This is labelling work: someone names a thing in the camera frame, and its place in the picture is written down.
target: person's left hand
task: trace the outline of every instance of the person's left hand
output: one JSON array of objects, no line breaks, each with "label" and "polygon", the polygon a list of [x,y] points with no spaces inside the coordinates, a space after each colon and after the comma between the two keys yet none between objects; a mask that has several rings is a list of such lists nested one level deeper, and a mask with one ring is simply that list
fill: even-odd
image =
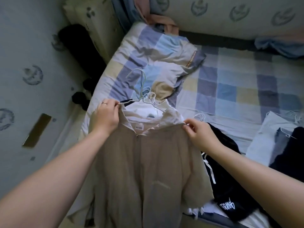
[{"label": "person's left hand", "polygon": [[110,135],[118,126],[119,101],[104,99],[94,112],[95,120],[93,130]]}]

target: wall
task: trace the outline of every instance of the wall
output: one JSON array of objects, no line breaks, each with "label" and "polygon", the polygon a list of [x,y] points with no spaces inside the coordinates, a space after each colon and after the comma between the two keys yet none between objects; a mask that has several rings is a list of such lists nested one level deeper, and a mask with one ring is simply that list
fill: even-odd
[{"label": "wall", "polygon": [[[86,75],[57,32],[64,0],[0,0],[0,198],[40,168]],[[41,113],[52,116],[33,149],[22,147]]]},{"label": "wall", "polygon": [[156,0],[181,30],[254,39],[304,25],[304,0]]}]

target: forearm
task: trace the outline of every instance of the forearm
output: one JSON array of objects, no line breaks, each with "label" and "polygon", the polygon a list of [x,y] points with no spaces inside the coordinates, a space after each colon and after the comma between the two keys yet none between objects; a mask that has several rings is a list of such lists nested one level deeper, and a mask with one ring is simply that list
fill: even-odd
[{"label": "forearm", "polygon": [[225,146],[208,154],[282,226],[304,226],[304,184]]},{"label": "forearm", "polygon": [[0,227],[57,227],[108,135],[90,133],[0,201]]}]

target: jacket sleeve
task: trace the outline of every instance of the jacket sleeve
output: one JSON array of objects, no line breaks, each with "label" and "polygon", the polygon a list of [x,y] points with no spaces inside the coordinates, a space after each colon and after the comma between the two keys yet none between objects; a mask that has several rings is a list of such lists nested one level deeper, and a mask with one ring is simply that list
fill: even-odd
[{"label": "jacket sleeve", "polygon": [[212,200],[213,192],[210,179],[201,156],[201,152],[192,144],[188,149],[188,165],[190,175],[184,185],[182,194],[182,209],[199,208]]}]

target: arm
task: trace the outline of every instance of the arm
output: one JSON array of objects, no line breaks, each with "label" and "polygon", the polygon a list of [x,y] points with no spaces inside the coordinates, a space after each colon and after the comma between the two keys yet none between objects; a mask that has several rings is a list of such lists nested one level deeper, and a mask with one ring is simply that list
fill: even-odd
[{"label": "arm", "polygon": [[304,183],[225,147],[207,123],[185,123],[194,145],[224,167],[282,227],[304,227]]},{"label": "arm", "polygon": [[33,173],[0,201],[0,227],[58,227],[77,197],[94,158],[118,125],[117,101],[97,107],[93,131]]}]

